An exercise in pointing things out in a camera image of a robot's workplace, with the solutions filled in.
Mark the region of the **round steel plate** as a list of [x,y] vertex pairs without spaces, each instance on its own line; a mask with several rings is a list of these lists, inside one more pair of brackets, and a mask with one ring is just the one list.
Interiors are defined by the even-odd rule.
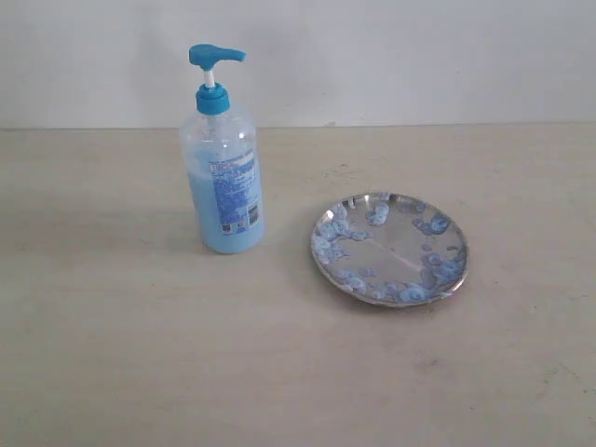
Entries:
[[468,273],[467,239],[458,224],[424,200],[390,192],[330,205],[313,227],[310,249],[334,287],[389,308],[447,298]]

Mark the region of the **blue pump soap bottle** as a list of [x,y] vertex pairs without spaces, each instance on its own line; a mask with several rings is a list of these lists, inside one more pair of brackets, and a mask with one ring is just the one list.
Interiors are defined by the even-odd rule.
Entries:
[[196,91],[196,111],[179,131],[201,239],[222,254],[246,251],[264,235],[256,127],[213,74],[217,62],[245,58],[232,48],[189,48],[189,62],[204,80]]

